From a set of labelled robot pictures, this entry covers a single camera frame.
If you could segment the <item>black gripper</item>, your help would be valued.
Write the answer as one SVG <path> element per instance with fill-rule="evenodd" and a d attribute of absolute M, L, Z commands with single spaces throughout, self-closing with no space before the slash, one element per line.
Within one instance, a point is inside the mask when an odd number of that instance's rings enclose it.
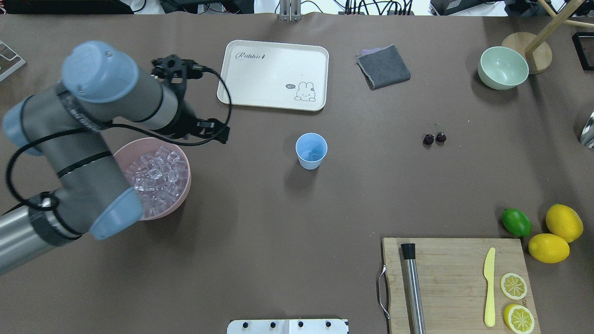
<path fill-rule="evenodd" d="M 207 120 L 197 118 L 193 108 L 187 102 L 180 101 L 173 122 L 173 139 L 187 139 L 189 136 L 194 136 L 226 144 L 230 131 L 226 123 L 216 118 Z"/>

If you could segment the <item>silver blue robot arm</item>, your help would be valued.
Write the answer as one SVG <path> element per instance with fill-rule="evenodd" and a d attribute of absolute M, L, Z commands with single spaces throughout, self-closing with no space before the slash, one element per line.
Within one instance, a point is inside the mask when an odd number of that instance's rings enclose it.
<path fill-rule="evenodd" d="M 185 102 L 187 80 L 216 70 L 176 55 L 142 70 L 122 51 L 87 41 L 66 57 L 61 78 L 15 105 L 2 128 L 18 146 L 6 167 L 6 186 L 18 204 L 1 216 L 1 273 L 90 233 L 102 240 L 135 224 L 142 201 L 125 179 L 101 132 L 127 128 L 178 144 L 225 143 L 228 120 L 197 118 Z M 13 169 L 22 154 L 44 156 L 61 187 L 28 199 L 17 192 Z"/>

